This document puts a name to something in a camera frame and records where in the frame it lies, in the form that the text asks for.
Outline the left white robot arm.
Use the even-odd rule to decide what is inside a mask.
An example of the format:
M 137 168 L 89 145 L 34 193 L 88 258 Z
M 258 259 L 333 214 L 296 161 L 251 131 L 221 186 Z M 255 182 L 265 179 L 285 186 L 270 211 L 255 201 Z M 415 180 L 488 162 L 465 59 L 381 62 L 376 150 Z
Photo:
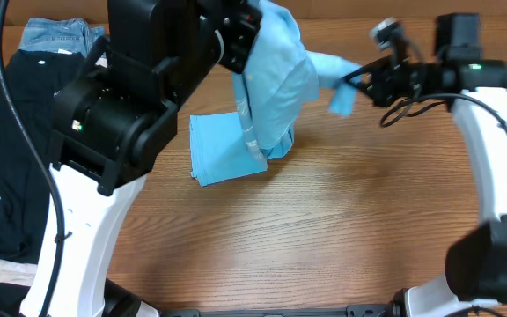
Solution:
M 48 156 L 57 190 L 23 316 L 157 316 L 107 279 L 122 223 L 178 112 L 211 69 L 245 68 L 261 27 L 246 1 L 109 0 L 109 32 L 59 91 Z

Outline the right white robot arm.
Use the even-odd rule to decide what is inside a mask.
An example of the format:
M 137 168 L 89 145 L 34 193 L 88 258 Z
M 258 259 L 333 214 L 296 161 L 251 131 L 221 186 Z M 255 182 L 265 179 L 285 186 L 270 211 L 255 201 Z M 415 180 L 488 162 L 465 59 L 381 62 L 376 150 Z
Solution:
M 484 57 L 480 19 L 451 13 L 436 20 L 436 59 L 426 63 L 400 22 L 386 19 L 371 37 L 389 56 L 345 77 L 386 110 L 382 127 L 446 106 L 467 146 L 479 197 L 478 226 L 454 243 L 436 279 L 399 291 L 387 316 L 465 316 L 507 305 L 507 63 Z

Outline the light blue printed t-shirt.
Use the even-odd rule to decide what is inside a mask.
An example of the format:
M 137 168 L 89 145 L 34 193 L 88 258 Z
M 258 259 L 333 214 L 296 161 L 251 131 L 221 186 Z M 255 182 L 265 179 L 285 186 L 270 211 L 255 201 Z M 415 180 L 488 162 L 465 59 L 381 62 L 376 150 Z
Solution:
M 333 91 L 328 110 L 340 117 L 355 104 L 356 90 L 343 78 L 359 64 L 307 50 L 288 9 L 267 0 L 253 6 L 261 30 L 244 72 L 232 76 L 236 111 L 190 118 L 191 175 L 203 187 L 267 171 L 292 148 L 301 107 L 320 91 Z

